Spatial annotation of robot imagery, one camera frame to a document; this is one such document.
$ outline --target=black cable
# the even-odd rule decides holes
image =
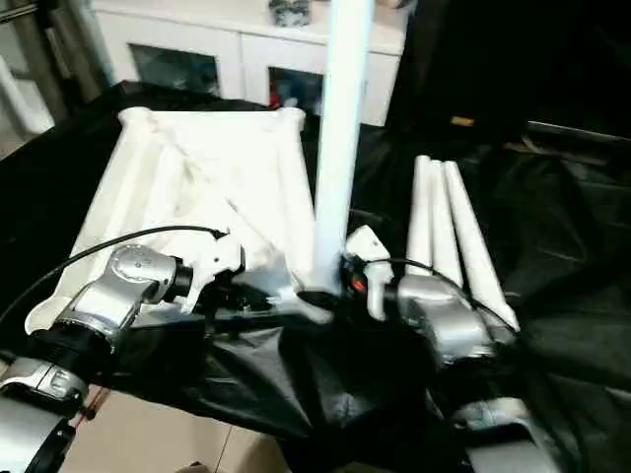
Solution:
[[[114,246],[115,244],[123,243],[124,241],[129,241],[131,239],[143,237],[145,235],[151,234],[160,234],[162,232],[176,232],[176,231],[188,231],[188,232],[206,232],[211,234],[213,237],[220,237],[222,234],[216,230],[209,229],[207,227],[198,227],[194,225],[168,225],[165,227],[155,227],[153,229],[141,230],[139,232],[133,232],[131,234],[118,236],[116,238],[109,239],[108,241],[104,241],[103,243],[99,243],[91,248],[84,249],[83,251],[75,254],[74,256],[69,257],[61,264],[52,268],[46,274],[37,279],[34,283],[28,286],[19,296],[15,298],[15,300],[9,304],[7,308],[0,314],[0,325],[4,319],[11,313],[18,305],[22,303],[24,299],[26,299],[35,289],[37,289],[42,283],[52,278],[53,276],[59,274],[61,271],[66,269],[68,266],[76,263],[80,259],[85,258],[86,256],[90,256],[102,249],[105,249],[109,246]]]
[[[466,301],[468,301],[471,304],[472,307],[474,307],[474,308],[481,308],[482,310],[487,312],[489,315],[493,316],[493,318],[498,320],[515,337],[516,342],[520,345],[520,347],[522,348],[524,353],[526,355],[528,355],[531,360],[536,360],[536,358],[537,358],[536,353],[530,347],[530,345],[527,343],[525,338],[521,336],[520,331],[516,330],[515,327],[513,327],[509,322],[507,322],[504,319],[504,317],[502,317],[499,313],[497,313],[491,307],[489,307],[488,305],[476,300],[474,297],[469,296],[453,279],[451,279],[450,277],[448,277],[445,274],[441,273],[440,271],[437,271],[432,266],[427,265],[425,263],[421,263],[420,261],[415,261],[413,259],[408,259],[408,258],[381,258],[381,259],[374,259],[374,260],[370,260],[370,261],[365,261],[364,262],[364,266],[368,266],[368,265],[374,264],[374,263],[401,264],[401,265],[407,265],[407,266],[414,266],[416,268],[421,268],[421,269],[424,269],[426,271],[429,271],[430,274],[432,274],[433,276],[437,277],[441,281],[443,281],[443,282],[447,283],[448,285],[450,285],[451,287],[453,287],[459,293],[459,295],[461,297],[463,297]],[[585,440],[583,439],[583,436],[580,434],[580,430],[578,428],[578,425],[572,419],[572,416],[570,415],[570,410],[567,408],[567,406],[565,405],[564,401],[562,400],[561,394],[558,392],[556,386],[554,386],[553,381],[549,377],[549,374],[545,370],[540,368],[537,365],[537,363],[533,363],[533,364],[531,364],[531,366],[534,367],[535,370],[541,375],[541,379],[544,381],[545,386],[548,389],[548,392],[554,398],[555,403],[559,407],[559,411],[562,413],[563,417],[565,418],[565,421],[568,424],[568,426],[570,428],[570,431],[572,432],[572,437],[574,437],[574,440],[576,442],[576,446],[577,446],[577,449],[579,451],[580,459],[575,460],[574,456],[570,452],[570,448],[568,448],[568,446],[565,444],[564,441],[562,441],[560,439],[559,436],[557,436],[555,433],[552,432],[551,428],[548,429],[548,433],[554,439],[554,442],[556,443],[556,445],[559,448],[559,450],[561,450],[563,452],[564,456],[566,456],[566,461],[567,461],[567,458],[570,458],[571,461],[569,461],[568,463],[571,464],[571,463],[575,463],[576,462],[576,463],[578,463],[580,465],[580,468],[578,468],[576,470],[572,470],[572,471],[580,471],[581,470],[581,471],[589,472],[590,471],[590,466],[589,466],[589,460],[588,460],[588,456],[587,456],[587,452],[586,452],[587,447],[585,445]]]

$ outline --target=beige floor tile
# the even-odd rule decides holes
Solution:
[[[230,426],[113,393],[82,424],[61,473],[174,473],[193,461],[215,471]]]
[[[287,473],[289,469],[274,438],[231,427],[218,473]]]

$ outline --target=black cloth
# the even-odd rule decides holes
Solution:
[[[70,251],[120,131],[116,113],[134,105],[260,109],[123,84],[0,162],[0,308]],[[315,118],[302,138],[314,187]],[[530,405],[567,445],[574,457],[569,470],[581,471],[580,459],[583,471],[626,471],[629,164],[603,157],[586,165],[363,126],[350,227],[368,223],[394,255],[404,252],[413,159],[423,153],[457,160],[462,169],[503,289],[533,348],[530,362],[548,373],[543,381],[525,369]],[[5,358],[23,350],[24,317],[53,286],[3,322]],[[343,317],[330,326],[284,321],[240,335],[212,334],[203,323],[138,329],[104,382],[275,435],[289,445],[296,471],[351,459],[397,471],[457,471],[456,434],[422,408],[426,368],[416,342],[407,332],[358,329]]]

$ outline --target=white shelf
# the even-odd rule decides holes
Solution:
[[[197,25],[218,30],[258,34],[293,41],[326,44],[329,2],[312,2],[312,23],[305,27],[279,28],[271,23],[267,0],[96,0],[97,12],[137,16]],[[399,56],[405,40],[406,15],[378,6],[370,51]]]

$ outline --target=white pole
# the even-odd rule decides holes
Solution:
[[[419,263],[432,265],[432,202],[430,199],[430,158],[416,157],[414,184],[412,187],[412,208],[407,236],[407,257]],[[408,274],[429,275],[429,271],[414,266],[406,266]]]
[[[495,274],[491,256],[457,164],[449,162],[444,163],[443,166],[454,212],[457,240],[462,250],[462,261],[471,294],[501,315],[513,328],[519,329],[515,313],[504,299],[504,293]]]
[[[340,293],[339,258],[364,97],[374,0],[333,0],[315,196],[314,285]]]
[[[447,183],[440,161],[430,163],[432,202],[432,259],[434,269],[462,287],[462,271],[457,255],[456,232],[447,195]]]

